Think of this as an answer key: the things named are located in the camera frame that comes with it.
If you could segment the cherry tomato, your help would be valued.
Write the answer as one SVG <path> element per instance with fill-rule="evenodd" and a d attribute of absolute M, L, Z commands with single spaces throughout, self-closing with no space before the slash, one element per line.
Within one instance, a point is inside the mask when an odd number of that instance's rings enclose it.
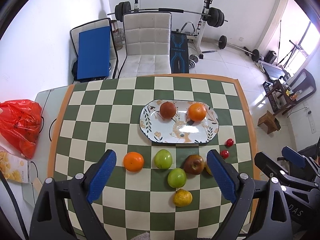
<path fill-rule="evenodd" d="M 233 144 L 234 144 L 234 140 L 232 138 L 229 138 L 225 143 L 227 147 L 231 147 L 233 146 Z"/>
<path fill-rule="evenodd" d="M 229 157 L 229 151 L 228 150 L 223 150 L 220 152 L 220 155 L 223 159 L 227 159 Z"/>

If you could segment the dark wooden chair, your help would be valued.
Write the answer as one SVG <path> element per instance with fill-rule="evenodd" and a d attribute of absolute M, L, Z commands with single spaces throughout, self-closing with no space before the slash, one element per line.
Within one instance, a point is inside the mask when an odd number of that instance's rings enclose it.
<path fill-rule="evenodd" d="M 263 88 L 266 92 L 273 115 L 286 114 L 299 103 L 302 103 L 317 91 L 313 75 L 306 69 L 301 70 L 296 77 L 287 83 L 276 79 L 272 82 L 265 81 Z"/>

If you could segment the red plastic bag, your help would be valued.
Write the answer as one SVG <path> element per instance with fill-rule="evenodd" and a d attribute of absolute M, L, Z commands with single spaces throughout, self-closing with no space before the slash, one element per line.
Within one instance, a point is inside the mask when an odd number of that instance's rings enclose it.
<path fill-rule="evenodd" d="M 41 129 L 41 106 L 31 100 L 10 100 L 1 103 L 1 110 L 1 135 L 32 159 Z"/>

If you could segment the white padded chair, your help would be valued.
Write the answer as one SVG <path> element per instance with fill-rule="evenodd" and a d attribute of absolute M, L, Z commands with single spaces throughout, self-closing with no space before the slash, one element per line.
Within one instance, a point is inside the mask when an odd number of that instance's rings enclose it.
<path fill-rule="evenodd" d="M 171 13 L 135 12 L 123 17 L 126 58 L 120 78 L 170 74 Z"/>

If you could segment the small dark red fruit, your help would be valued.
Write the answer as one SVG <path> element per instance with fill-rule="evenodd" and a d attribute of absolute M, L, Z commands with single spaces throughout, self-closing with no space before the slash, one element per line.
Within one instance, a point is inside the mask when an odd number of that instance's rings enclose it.
<path fill-rule="evenodd" d="M 172 102 L 164 102 L 161 104 L 159 112 L 163 119 L 171 119 L 176 114 L 176 106 Z"/>

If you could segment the grey side table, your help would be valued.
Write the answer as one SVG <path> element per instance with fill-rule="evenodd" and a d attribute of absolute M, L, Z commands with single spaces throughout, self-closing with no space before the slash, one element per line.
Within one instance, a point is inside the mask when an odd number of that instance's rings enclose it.
<path fill-rule="evenodd" d="M 69 87 L 60 87 L 39 92 L 35 101 L 42 107 L 42 122 L 36 150 L 29 164 L 29 181 L 38 178 L 41 183 L 47 178 L 47 168 L 53 132 L 60 108 Z"/>

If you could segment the orange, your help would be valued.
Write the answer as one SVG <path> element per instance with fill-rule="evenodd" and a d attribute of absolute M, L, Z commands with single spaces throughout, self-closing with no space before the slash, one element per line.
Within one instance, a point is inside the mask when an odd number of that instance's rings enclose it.
<path fill-rule="evenodd" d="M 188 108 L 188 118 L 194 122 L 201 122 L 206 117 L 207 111 L 202 103 L 193 103 Z"/>
<path fill-rule="evenodd" d="M 123 159 L 123 165 L 130 172 L 139 172 L 144 166 L 144 158 L 140 153 L 129 152 Z"/>

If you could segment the chips snack box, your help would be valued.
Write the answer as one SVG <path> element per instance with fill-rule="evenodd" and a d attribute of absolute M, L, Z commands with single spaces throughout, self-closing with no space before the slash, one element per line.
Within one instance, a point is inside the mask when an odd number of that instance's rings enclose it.
<path fill-rule="evenodd" d="M 29 163 L 5 149 L 0 150 L 1 172 L 5 179 L 18 183 L 29 183 Z"/>

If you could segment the barbell on rack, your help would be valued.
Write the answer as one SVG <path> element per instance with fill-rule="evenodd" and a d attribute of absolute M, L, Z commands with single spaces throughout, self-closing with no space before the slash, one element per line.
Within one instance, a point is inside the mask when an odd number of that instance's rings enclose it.
<path fill-rule="evenodd" d="M 114 12 L 109 15 L 114 15 L 116 20 L 122 22 L 123 17 L 126 14 L 135 12 L 167 12 L 167 13 L 177 13 L 177 14 L 194 14 L 200 15 L 201 20 L 207 22 L 211 27 L 218 28 L 221 27 L 228 20 L 225 18 L 224 13 L 217 8 L 210 7 L 208 12 L 195 12 L 190 10 L 176 9 L 176 8 L 144 8 L 144 9 L 132 9 L 131 3 L 129 1 L 120 2 L 114 7 Z"/>

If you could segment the yellow pear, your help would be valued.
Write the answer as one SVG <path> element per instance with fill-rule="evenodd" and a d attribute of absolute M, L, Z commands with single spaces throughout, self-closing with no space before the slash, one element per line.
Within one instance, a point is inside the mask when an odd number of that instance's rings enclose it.
<path fill-rule="evenodd" d="M 193 195 L 191 192 L 184 189 L 179 189 L 175 192 L 172 202 L 176 207 L 185 207 L 191 204 L 193 201 Z"/>
<path fill-rule="evenodd" d="M 210 168 L 208 167 L 207 162 L 205 162 L 204 166 L 205 166 L 205 169 L 206 169 L 206 171 L 208 172 L 208 174 L 209 174 L 209 175 L 211 175 L 211 176 L 213 176 L 213 174 L 212 174 L 212 172 L 211 172 Z"/>

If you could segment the green apple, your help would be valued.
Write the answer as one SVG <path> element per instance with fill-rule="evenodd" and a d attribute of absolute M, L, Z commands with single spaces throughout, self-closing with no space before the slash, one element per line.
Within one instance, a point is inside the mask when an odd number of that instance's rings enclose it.
<path fill-rule="evenodd" d="M 183 169 L 175 168 L 169 172 L 167 181 L 170 187 L 181 188 L 186 184 L 187 176 Z"/>
<path fill-rule="evenodd" d="M 167 170 L 172 166 L 172 155 L 168 150 L 159 150 L 154 157 L 154 162 L 157 168 Z"/>

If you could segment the blue folded mat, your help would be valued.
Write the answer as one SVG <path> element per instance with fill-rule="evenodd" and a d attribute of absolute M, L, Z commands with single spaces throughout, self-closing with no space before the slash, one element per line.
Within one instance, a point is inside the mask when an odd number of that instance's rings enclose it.
<path fill-rule="evenodd" d="M 79 33 L 77 79 L 109 76 L 110 27 L 100 27 Z"/>

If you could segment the small wooden stool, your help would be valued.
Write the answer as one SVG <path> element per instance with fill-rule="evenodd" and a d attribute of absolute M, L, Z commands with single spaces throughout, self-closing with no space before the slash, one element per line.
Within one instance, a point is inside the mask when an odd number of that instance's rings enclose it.
<path fill-rule="evenodd" d="M 267 111 L 258 119 L 257 126 L 261 125 L 265 125 L 267 127 L 267 134 L 271 134 L 281 129 L 278 119 L 270 111 Z"/>

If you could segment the green white checkered tablecloth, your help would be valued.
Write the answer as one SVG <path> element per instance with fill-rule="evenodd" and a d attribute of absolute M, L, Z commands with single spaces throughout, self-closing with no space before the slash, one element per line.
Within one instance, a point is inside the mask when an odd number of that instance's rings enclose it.
<path fill-rule="evenodd" d="M 166 144 L 148 139 L 140 129 L 141 110 L 153 100 L 204 102 L 218 116 L 219 131 L 208 143 Z M 255 176 L 252 157 L 257 141 L 248 104 L 238 80 L 212 75 L 145 76 L 92 81 L 67 89 L 55 124 L 52 150 L 55 161 L 48 166 L 56 180 L 84 173 L 106 150 L 114 150 L 116 166 L 99 199 L 92 204 L 112 239 L 132 239 L 149 233 L 152 239 L 209 238 L 217 232 L 231 203 L 225 200 L 208 172 L 188 175 L 184 185 L 193 201 L 186 207 L 172 202 L 168 170 L 154 163 L 159 150 L 172 155 L 171 168 L 181 168 L 192 154 L 202 157 L 215 149 L 233 146 L 227 162 L 238 172 Z M 125 169 L 129 152 L 140 153 L 139 172 Z"/>

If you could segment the large dark red apple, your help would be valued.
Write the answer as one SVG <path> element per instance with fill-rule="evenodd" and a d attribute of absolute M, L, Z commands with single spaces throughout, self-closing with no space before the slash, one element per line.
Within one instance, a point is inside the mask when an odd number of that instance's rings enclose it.
<path fill-rule="evenodd" d="M 199 175 L 204 170 L 204 159 L 200 155 L 189 155 L 183 165 L 185 172 L 192 175 Z"/>

